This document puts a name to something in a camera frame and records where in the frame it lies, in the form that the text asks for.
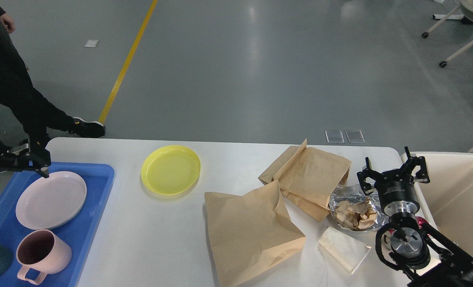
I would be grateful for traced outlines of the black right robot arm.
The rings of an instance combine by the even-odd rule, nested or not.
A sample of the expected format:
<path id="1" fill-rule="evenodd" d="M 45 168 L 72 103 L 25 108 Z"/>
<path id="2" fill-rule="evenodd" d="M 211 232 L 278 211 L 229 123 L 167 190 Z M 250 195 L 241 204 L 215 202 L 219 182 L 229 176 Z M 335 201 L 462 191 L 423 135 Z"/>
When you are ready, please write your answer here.
<path id="1" fill-rule="evenodd" d="M 388 216 L 376 233 L 375 250 L 386 266 L 401 271 L 410 287 L 473 287 L 473 257 L 420 216 L 416 182 L 430 183 L 426 159 L 410 154 L 397 169 L 375 171 L 366 165 L 357 173 L 365 195 L 377 191 L 380 210 Z"/>

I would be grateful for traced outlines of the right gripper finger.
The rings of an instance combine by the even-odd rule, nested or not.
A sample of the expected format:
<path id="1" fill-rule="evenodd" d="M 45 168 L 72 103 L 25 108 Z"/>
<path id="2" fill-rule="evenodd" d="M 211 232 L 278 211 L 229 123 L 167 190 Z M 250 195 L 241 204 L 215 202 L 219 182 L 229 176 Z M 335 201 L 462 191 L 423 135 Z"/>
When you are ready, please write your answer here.
<path id="1" fill-rule="evenodd" d="M 374 180 L 374 183 L 382 184 L 385 182 L 385 175 L 375 171 L 371 168 L 371 162 L 368 157 L 365 158 L 366 166 L 363 167 L 362 171 L 357 172 L 357 179 L 359 181 L 360 188 L 366 196 L 370 196 L 376 189 L 374 185 L 367 182 L 367 179 Z"/>
<path id="2" fill-rule="evenodd" d="M 406 161 L 394 173 L 397 181 L 408 183 L 430 183 L 428 167 L 424 156 L 417 156 L 410 153 L 408 147 L 405 147 Z"/>

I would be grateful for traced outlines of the red object under arm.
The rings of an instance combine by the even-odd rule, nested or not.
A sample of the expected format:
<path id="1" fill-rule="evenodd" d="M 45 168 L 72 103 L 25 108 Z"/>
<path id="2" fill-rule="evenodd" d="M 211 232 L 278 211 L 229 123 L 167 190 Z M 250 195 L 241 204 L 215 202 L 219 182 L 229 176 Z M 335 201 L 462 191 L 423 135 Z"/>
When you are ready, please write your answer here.
<path id="1" fill-rule="evenodd" d="M 416 216 L 416 221 L 417 221 L 417 224 L 419 226 L 419 229 L 423 229 L 425 226 L 429 226 L 430 224 L 428 223 L 428 221 L 421 217 L 421 216 Z"/>

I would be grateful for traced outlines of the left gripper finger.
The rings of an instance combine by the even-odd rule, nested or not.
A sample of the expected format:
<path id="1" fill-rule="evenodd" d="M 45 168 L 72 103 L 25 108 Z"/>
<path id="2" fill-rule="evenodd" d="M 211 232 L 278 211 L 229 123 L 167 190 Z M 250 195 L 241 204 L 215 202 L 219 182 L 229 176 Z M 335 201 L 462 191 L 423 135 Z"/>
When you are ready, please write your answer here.
<path id="1" fill-rule="evenodd" d="M 4 171 L 34 171 L 49 178 L 52 164 L 50 152 L 35 145 L 24 145 L 9 149 L 0 156 L 0 173 Z"/>

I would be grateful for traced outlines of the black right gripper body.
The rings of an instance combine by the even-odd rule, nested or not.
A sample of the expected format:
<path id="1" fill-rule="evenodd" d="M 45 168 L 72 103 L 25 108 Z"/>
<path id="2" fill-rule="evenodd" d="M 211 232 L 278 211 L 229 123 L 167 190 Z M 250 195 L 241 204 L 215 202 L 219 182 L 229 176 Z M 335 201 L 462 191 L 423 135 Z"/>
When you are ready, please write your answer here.
<path id="1" fill-rule="evenodd" d="M 386 216 L 402 212 L 416 214 L 420 210 L 412 175 L 402 171 L 386 171 L 375 180 L 374 187 Z"/>

